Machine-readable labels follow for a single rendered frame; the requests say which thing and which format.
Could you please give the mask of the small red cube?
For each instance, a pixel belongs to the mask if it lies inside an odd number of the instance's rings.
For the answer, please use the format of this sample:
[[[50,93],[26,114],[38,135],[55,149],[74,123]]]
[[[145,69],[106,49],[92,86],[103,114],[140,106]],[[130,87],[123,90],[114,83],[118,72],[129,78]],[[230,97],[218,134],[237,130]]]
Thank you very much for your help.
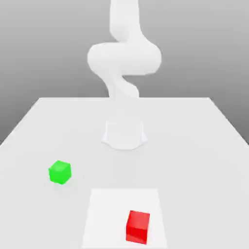
[[[150,214],[130,210],[125,227],[125,239],[129,242],[147,244]]]

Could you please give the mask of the small green cube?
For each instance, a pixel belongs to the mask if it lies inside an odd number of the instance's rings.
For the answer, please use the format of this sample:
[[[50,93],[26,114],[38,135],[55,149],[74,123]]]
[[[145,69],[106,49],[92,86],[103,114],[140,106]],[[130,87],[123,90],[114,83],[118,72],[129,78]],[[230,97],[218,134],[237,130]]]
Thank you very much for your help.
[[[57,160],[49,168],[49,177],[54,183],[65,184],[71,178],[71,164]]]

